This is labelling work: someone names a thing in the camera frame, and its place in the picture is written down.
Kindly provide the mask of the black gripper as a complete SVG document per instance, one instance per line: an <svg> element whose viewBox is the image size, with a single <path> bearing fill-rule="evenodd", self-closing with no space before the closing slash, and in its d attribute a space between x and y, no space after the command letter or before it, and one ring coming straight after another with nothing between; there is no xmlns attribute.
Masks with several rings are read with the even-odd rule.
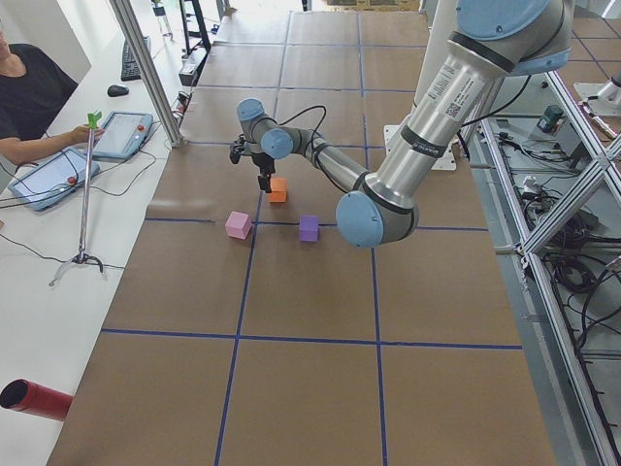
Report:
<svg viewBox="0 0 621 466"><path fill-rule="evenodd" d="M257 180L260 189L264 190L266 193L271 193L271 175L276 172L275 160L265 152L254 153L251 158L259 169Z"/></svg>

